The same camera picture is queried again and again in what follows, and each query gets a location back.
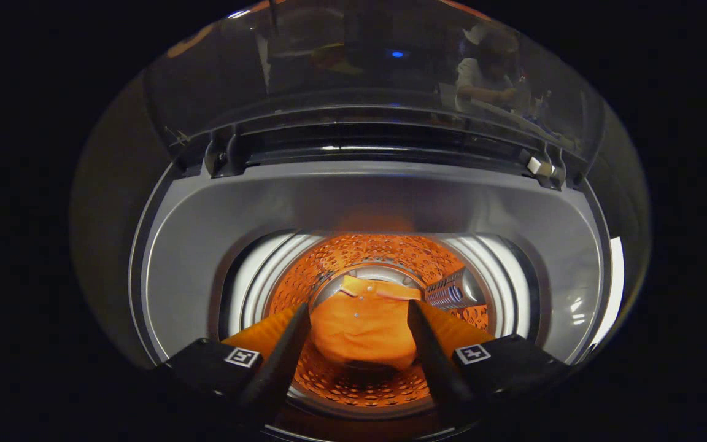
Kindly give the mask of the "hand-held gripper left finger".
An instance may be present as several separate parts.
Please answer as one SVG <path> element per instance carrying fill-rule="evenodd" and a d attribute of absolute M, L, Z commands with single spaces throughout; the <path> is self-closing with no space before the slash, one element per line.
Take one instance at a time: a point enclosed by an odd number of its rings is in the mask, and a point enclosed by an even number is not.
<path fill-rule="evenodd" d="M 294 305 L 223 341 L 197 339 L 157 367 L 157 381 L 216 424 L 271 424 L 309 332 L 308 305 Z"/>

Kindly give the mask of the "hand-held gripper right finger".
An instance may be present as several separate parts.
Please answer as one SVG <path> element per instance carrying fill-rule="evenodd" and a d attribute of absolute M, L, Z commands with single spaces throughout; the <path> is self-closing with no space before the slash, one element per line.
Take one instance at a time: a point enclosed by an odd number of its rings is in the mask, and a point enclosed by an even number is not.
<path fill-rule="evenodd" d="M 570 365 L 519 334 L 502 338 L 420 300 L 407 322 L 444 424 L 516 424 L 572 373 Z"/>

